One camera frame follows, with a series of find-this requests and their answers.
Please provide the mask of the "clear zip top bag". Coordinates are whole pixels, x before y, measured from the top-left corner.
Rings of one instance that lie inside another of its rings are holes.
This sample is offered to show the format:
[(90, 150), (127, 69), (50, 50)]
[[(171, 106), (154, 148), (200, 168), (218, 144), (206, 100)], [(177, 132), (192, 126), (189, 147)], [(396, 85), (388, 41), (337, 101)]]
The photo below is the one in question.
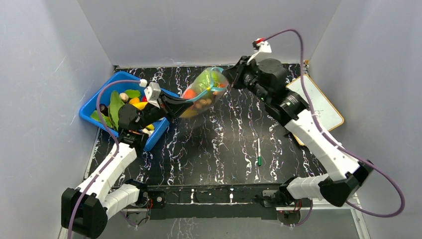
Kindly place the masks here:
[[(216, 101), (218, 101), (225, 93), (227, 87), (228, 87), (228, 80), (226, 79), (226, 77), (222, 74), (223, 69), (221, 67), (208, 67), (205, 70), (210, 70), (210, 71), (218, 71), (221, 73), (221, 79), (220, 79), (220, 85), (218, 87), (213, 87), (213, 83), (211, 81), (211, 86), (208, 87), (205, 91), (201, 92), (201, 93), (196, 93), (198, 94), (195, 98), (190, 99), (189, 101), (191, 102), (195, 102), (199, 99), (206, 99), (206, 98), (216, 98)], [(194, 81), (187, 87), (187, 89), (193, 89), (193, 83)], [(196, 111), (193, 109), (192, 105), (190, 108), (188, 108), (182, 115), (181, 118), (191, 118), (194, 116), (197, 116), (205, 111)]]

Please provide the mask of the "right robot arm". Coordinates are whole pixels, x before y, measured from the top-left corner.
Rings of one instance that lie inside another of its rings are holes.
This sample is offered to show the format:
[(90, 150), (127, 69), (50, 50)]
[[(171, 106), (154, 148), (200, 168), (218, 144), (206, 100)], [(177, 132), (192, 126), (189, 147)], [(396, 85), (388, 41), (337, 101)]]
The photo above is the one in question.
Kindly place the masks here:
[(248, 89), (264, 103), (265, 111), (286, 130), (294, 134), (319, 160), (326, 173), (314, 177), (293, 177), (282, 184), (275, 194), (286, 206), (302, 198), (325, 199), (341, 207), (362, 186), (372, 169), (365, 163), (346, 155), (332, 145), (312, 118), (309, 104), (303, 97), (286, 87), (288, 71), (279, 60), (267, 58), (247, 64), (242, 56), (222, 74), (235, 89)]

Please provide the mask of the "green cabbage toy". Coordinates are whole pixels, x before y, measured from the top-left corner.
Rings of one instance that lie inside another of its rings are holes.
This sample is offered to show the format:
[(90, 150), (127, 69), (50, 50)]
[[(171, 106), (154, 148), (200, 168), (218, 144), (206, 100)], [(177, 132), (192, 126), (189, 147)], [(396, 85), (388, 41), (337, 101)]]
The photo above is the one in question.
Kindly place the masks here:
[(213, 87), (218, 87), (220, 85), (221, 73), (218, 71), (210, 71), (205, 70), (201, 74), (199, 74), (194, 83), (193, 89), (197, 93), (201, 93), (205, 91), (208, 87), (211, 86), (211, 81), (213, 83)]

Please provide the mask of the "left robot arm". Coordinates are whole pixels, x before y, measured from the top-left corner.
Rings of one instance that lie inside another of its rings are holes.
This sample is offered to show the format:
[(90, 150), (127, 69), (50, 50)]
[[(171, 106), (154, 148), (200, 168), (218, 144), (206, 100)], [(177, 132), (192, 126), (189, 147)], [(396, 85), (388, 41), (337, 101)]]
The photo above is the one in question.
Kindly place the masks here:
[(144, 151), (152, 135), (148, 125), (166, 118), (174, 121), (194, 103), (191, 100), (160, 93), (157, 104), (151, 101), (140, 110), (125, 104), (118, 110), (119, 137), (115, 137), (113, 151), (100, 166), (76, 188), (67, 188), (61, 198), (61, 226), (67, 237), (78, 233), (98, 238), (108, 220), (129, 205), (144, 207), (150, 197), (146, 184), (127, 180), (116, 190), (112, 187), (124, 170)]

